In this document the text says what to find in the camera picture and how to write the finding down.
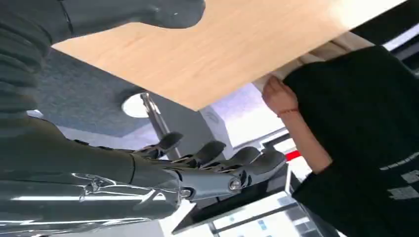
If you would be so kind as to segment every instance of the gray carpet ceiling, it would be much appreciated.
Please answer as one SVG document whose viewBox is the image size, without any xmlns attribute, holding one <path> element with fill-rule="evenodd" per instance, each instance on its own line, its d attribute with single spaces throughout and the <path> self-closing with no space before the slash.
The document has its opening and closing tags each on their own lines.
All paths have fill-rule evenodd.
<svg viewBox="0 0 419 237">
<path fill-rule="evenodd" d="M 149 124 L 121 110 L 142 88 L 69 55 L 52 50 L 37 78 L 38 108 L 56 125 L 122 137 Z"/>
</svg>

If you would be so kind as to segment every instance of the robotic hand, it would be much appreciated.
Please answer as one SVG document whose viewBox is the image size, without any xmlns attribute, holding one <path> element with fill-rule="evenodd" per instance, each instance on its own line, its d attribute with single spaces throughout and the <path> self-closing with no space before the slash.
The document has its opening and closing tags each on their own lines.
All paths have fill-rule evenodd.
<svg viewBox="0 0 419 237">
<path fill-rule="evenodd" d="M 22 91 L 35 85 L 32 74 L 52 44 L 128 22 L 186 28 L 204 6 L 202 0 L 0 0 L 0 234 L 79 233 L 161 219 L 182 198 L 231 195 L 282 166 L 282 154 L 254 150 L 216 161 L 223 149 L 217 142 L 174 162 L 159 160 L 178 135 L 140 151 L 92 147 L 25 115 L 36 104 Z"/>
</svg>

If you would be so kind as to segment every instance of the red stripe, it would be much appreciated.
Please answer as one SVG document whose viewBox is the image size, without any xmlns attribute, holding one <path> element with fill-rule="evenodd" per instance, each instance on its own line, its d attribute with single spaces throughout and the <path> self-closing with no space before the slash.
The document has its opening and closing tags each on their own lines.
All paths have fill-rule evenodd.
<svg viewBox="0 0 419 237">
<path fill-rule="evenodd" d="M 290 161 L 290 160 L 293 160 L 297 157 L 300 157 L 301 154 L 300 154 L 299 151 L 293 151 L 291 153 L 286 154 L 285 156 L 287 157 L 287 160 Z"/>
</svg>

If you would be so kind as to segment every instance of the red string bracelet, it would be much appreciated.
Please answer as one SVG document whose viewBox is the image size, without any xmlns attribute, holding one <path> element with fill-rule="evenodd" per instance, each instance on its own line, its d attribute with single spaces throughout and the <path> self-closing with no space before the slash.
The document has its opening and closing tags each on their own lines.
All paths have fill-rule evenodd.
<svg viewBox="0 0 419 237">
<path fill-rule="evenodd" d="M 291 109 L 291 110 L 282 110 L 277 113 L 277 116 L 280 118 L 281 115 L 292 113 L 292 112 L 299 112 L 298 109 Z"/>
</svg>

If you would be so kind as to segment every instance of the table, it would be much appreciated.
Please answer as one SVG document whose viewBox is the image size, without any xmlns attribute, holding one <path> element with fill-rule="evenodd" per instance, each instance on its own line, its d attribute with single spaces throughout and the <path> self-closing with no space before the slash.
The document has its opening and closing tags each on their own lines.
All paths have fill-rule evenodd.
<svg viewBox="0 0 419 237">
<path fill-rule="evenodd" d="M 404 0 L 208 0 L 198 25 L 132 23 L 54 47 L 192 110 Z"/>
</svg>

